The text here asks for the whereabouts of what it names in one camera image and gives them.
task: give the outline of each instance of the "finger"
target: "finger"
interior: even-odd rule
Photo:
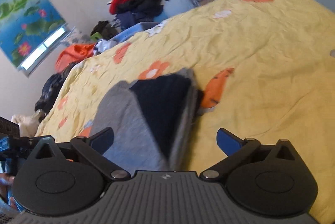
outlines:
[[[9,206],[14,210],[19,210],[13,197],[9,198]]]
[[[14,176],[10,176],[6,173],[0,174],[0,184],[2,185],[12,185],[14,182]]]

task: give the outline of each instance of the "pink flower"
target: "pink flower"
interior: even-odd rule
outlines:
[[[41,17],[46,17],[46,11],[44,9],[40,9],[39,14]]]
[[[21,56],[25,57],[30,53],[31,45],[28,42],[24,42],[22,45],[19,46],[18,52]]]

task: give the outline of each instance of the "window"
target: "window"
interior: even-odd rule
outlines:
[[[39,47],[30,53],[19,69],[22,70],[26,76],[29,76],[68,34],[69,31],[65,26],[57,29],[48,38],[46,38]]]

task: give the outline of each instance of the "yellow blanket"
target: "yellow blanket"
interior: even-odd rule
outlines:
[[[221,102],[193,131],[187,168],[199,173],[225,157],[215,139],[221,127],[263,144],[287,138],[319,186],[311,215],[332,223],[335,15],[313,0],[265,1],[217,0],[169,19],[158,34],[136,34],[119,64],[113,57],[125,43],[87,59],[71,71],[37,135],[57,142],[79,135],[113,85],[137,79],[155,61],[169,63],[163,74],[193,68],[201,89],[233,67]]]

